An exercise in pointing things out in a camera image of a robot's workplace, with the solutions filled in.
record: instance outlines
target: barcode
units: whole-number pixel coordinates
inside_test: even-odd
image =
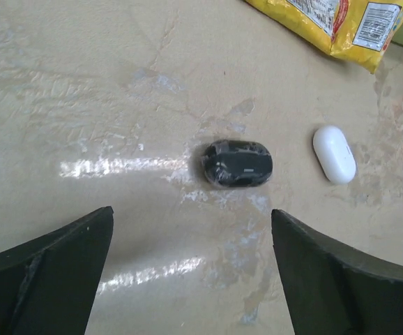
[[[339,0],[287,0],[311,19],[329,36],[332,35],[333,16]]]
[[[397,5],[369,2],[353,40],[354,45],[381,51],[399,12]]]

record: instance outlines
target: yellow snack bag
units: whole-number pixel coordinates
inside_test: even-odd
[[[403,23],[403,0],[246,0],[321,51],[375,72]]]

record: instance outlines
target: black object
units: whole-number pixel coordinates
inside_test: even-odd
[[[270,153],[256,142],[216,141],[205,150],[201,163],[211,183],[227,187],[262,185],[273,171]]]
[[[0,335],[84,334],[112,231],[105,207],[0,253]]]
[[[296,335],[403,335],[403,267],[273,210],[274,251]]]

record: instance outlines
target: white capsule-shaped object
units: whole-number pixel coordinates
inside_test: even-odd
[[[313,148],[332,183],[347,184],[355,177],[355,158],[341,129],[335,126],[318,129],[313,136]]]

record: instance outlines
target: yellow package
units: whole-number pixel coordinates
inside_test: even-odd
[[[246,0],[321,51],[375,72],[403,23],[403,0]]]

